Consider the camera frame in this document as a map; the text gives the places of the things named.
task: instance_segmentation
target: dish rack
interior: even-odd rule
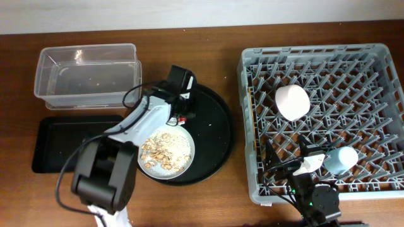
[[[303,135],[325,151],[351,146],[357,164],[341,175],[322,166],[313,178],[336,183],[340,200],[404,197],[404,94],[383,44],[252,48],[237,68],[244,116],[249,195],[262,206],[285,202],[262,182],[261,152],[269,140],[282,161],[300,154]],[[275,105],[275,91],[297,84],[310,111],[294,122]],[[286,180],[270,187],[287,195]]]

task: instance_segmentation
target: black baking tray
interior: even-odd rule
[[[39,124],[32,171],[59,173],[84,139],[103,133],[122,119],[119,115],[44,118]],[[76,160],[72,160],[66,171],[74,171],[75,166]]]
[[[225,101],[211,89],[197,84],[193,95],[196,100],[196,117],[183,127],[195,143],[195,155],[191,166],[176,178],[157,182],[184,186],[198,183],[215,174],[228,160],[234,146],[234,118]]]

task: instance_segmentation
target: clear plastic container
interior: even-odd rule
[[[122,108],[122,98],[141,83],[133,44],[48,47],[40,53],[34,95],[51,110]],[[140,90],[126,98],[135,102]]]

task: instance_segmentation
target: wooden table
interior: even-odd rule
[[[95,226],[93,217],[61,209],[54,199],[57,174],[31,171],[37,129],[47,116],[125,114],[124,110],[50,111],[33,95],[38,56],[44,47],[133,43],[144,81],[164,79],[172,64],[192,70],[228,103],[236,144],[214,176],[188,187],[161,185],[137,174],[128,204],[135,226],[242,226],[299,220],[290,205],[261,207],[248,196],[244,127],[236,67],[248,47],[384,43],[404,75],[404,21],[314,23],[0,36],[0,226]],[[85,209],[64,178],[62,200]],[[340,221],[402,226],[404,200],[341,202]]]

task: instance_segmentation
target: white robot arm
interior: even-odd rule
[[[105,132],[108,136],[83,147],[71,191],[92,212],[104,216],[107,226],[129,224],[125,208],[134,190],[139,147],[169,120],[195,116],[194,84],[191,71],[172,66],[167,80],[147,91],[129,116]]]

